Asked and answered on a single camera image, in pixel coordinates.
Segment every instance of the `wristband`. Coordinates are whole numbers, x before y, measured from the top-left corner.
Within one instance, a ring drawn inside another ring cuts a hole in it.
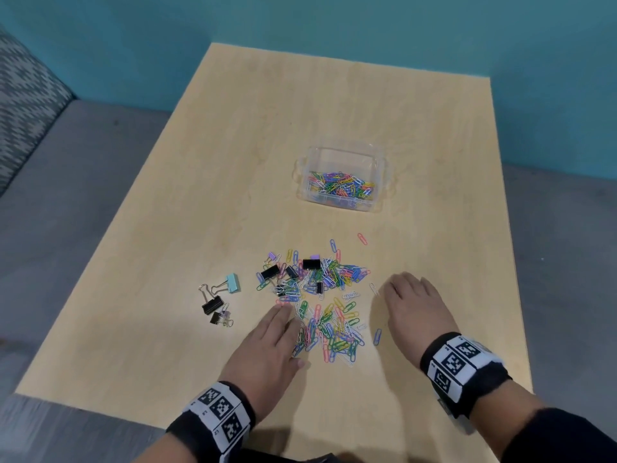
[[[442,334],[431,343],[420,369],[454,418],[468,418],[478,398],[512,379],[501,358],[456,332]]]
[[[198,463],[229,461],[255,426],[255,413],[234,384],[219,381],[204,390],[170,424],[167,432],[180,440]]]

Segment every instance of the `wooden table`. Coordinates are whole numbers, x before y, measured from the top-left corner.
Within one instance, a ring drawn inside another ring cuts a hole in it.
[[[380,212],[297,199],[294,163],[323,136],[382,146],[394,172]],[[402,270],[428,277],[462,330],[531,387],[482,77],[212,44],[17,391],[166,427],[273,304],[255,290],[268,251],[328,254],[330,239],[343,262],[371,270],[354,288],[381,344],[360,348],[353,368],[313,350],[251,445],[292,458],[493,460],[405,362],[368,287]],[[232,272],[242,292],[223,298],[235,324],[211,325],[197,287]]]

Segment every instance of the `floor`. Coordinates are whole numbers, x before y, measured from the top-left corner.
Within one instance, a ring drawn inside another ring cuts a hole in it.
[[[163,432],[12,392],[167,118],[76,101],[0,199],[0,463],[129,462]],[[66,143],[63,127],[81,131]],[[617,181],[508,165],[504,180],[535,390],[617,439],[617,368],[607,367],[617,346]],[[34,219],[20,213],[24,199],[38,205]],[[3,244],[11,231],[27,250]]]

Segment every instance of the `hand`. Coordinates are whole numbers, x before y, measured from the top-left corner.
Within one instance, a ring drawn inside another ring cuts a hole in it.
[[[425,278],[418,280],[406,272],[392,275],[384,285],[384,296],[394,343],[418,368],[422,355],[434,340],[444,333],[459,331],[441,296]]]
[[[288,323],[292,311],[289,304],[272,307],[234,351],[219,377],[244,392],[257,422],[272,412],[304,366],[302,359],[291,358],[302,327],[298,317]]]

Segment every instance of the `patterned pillow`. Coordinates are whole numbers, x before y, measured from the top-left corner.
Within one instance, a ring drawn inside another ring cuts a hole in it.
[[[73,93],[0,28],[0,195]]]

